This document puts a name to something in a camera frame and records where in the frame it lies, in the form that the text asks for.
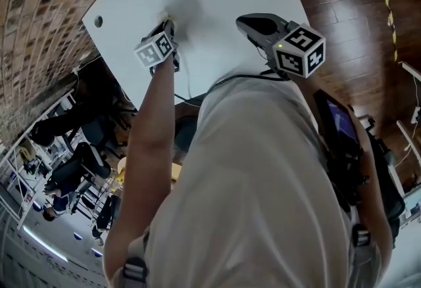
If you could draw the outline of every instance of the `hole in table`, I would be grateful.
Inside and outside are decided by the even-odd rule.
[[[95,18],[95,20],[93,21],[93,23],[95,24],[95,26],[97,26],[98,28],[100,28],[103,25],[103,17],[97,16]]]

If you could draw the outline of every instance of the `wooden floor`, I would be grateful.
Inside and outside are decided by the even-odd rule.
[[[327,62],[318,73],[353,106],[357,116],[374,117],[374,133],[400,160],[406,154],[406,141],[395,122],[409,121],[416,94],[412,76],[394,63],[385,1],[301,1],[310,25],[326,36]],[[397,30],[398,60],[421,70],[421,0],[390,0],[390,6]],[[413,125],[407,125],[412,131]],[[403,180],[412,171],[421,174],[410,154],[398,169],[399,177]]]

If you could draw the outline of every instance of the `office chair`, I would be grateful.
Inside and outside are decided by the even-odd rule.
[[[101,158],[95,147],[82,142],[76,147],[72,158],[53,171],[45,189],[56,189],[59,184],[76,173],[80,173],[81,177],[88,173],[87,179],[95,176],[106,179],[111,173],[111,167]]]
[[[174,143],[183,153],[188,153],[196,129],[197,116],[184,116],[177,119]]]
[[[95,184],[93,182],[93,180],[85,180],[83,184],[81,184],[79,191],[78,191],[78,196],[76,197],[75,203],[72,207],[72,214],[76,213],[76,211],[78,210],[80,213],[82,213],[86,218],[89,219],[89,216],[86,215],[86,213],[84,213],[83,211],[81,211],[78,206],[79,206],[79,202],[80,199],[82,199],[82,202],[85,204],[85,206],[87,208],[90,209],[94,209],[95,205],[92,205],[92,203],[90,203],[85,197],[84,194],[86,191],[88,191],[92,186],[95,187]]]
[[[376,164],[377,177],[379,179],[380,192],[387,221],[389,222],[393,244],[399,234],[399,217],[405,211],[405,202],[399,194],[389,174],[388,161],[390,161],[390,149],[386,147],[383,140],[376,139],[370,132],[367,132]]]
[[[108,150],[115,157],[121,159],[124,155],[118,155],[115,150],[127,146],[127,143],[118,144],[114,132],[115,124],[107,116],[99,115],[90,123],[82,126],[86,139],[94,145],[98,151]]]

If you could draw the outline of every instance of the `desk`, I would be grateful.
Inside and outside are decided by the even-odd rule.
[[[139,107],[151,75],[134,49],[166,11],[176,23],[180,71],[176,93],[185,98],[205,93],[232,72],[256,74],[265,60],[238,31],[237,17],[269,12],[297,23],[308,22],[300,0],[96,0],[83,17],[93,42],[135,107]],[[101,27],[95,19],[101,16]]]

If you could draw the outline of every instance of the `backpack strap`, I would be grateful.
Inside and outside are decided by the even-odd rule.
[[[145,251],[149,240],[149,228],[133,240],[128,247],[128,258],[123,268],[112,278],[114,288],[146,288],[149,270],[145,262]]]

